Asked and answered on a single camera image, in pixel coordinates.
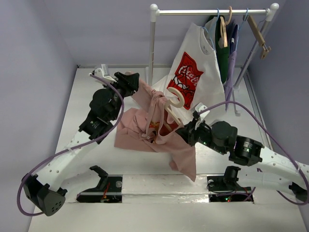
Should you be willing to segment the pink t shirt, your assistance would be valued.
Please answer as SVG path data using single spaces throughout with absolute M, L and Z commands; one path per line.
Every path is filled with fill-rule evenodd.
M 142 79 L 132 99 L 140 106 L 124 112 L 117 126 L 114 147 L 142 152 L 171 154 L 170 167 L 195 181 L 196 150 L 176 133 L 184 127 L 165 110 L 167 98 Z

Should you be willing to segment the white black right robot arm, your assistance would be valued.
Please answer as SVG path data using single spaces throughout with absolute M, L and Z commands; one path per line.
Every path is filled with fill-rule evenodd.
M 209 191 L 223 194 L 258 187 L 293 194 L 303 203 L 309 201 L 308 165 L 291 162 L 260 142 L 239 136 L 237 128 L 229 123 L 218 121 L 209 126 L 193 120 L 176 132 L 190 146 L 200 143 L 229 155 L 232 165 L 226 167 L 223 175 L 208 178 Z

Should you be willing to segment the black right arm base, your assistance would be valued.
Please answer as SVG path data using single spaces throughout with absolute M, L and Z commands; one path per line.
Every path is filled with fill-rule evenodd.
M 207 177 L 210 203 L 254 202 L 252 188 L 238 184 L 240 170 L 240 167 L 228 166 L 224 174 Z

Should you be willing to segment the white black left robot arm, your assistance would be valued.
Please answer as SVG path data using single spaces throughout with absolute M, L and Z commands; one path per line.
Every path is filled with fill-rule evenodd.
M 94 72 L 90 76 L 105 86 L 93 94 L 85 121 L 62 151 L 42 161 L 22 178 L 16 201 L 19 211 L 25 216 L 35 214 L 23 210 L 22 192 L 41 210 L 40 215 L 52 216 L 63 206 L 68 191 L 61 185 L 72 172 L 72 167 L 117 127 L 124 113 L 124 98 L 139 89 L 138 73 L 116 72 L 112 81 L 100 78 Z

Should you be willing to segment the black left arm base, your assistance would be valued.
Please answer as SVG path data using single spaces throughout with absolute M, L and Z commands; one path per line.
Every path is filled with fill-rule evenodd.
M 79 203 L 121 203 L 123 176 L 109 175 L 97 165 L 89 169 L 97 173 L 99 181 L 95 187 L 79 193 L 76 201 Z

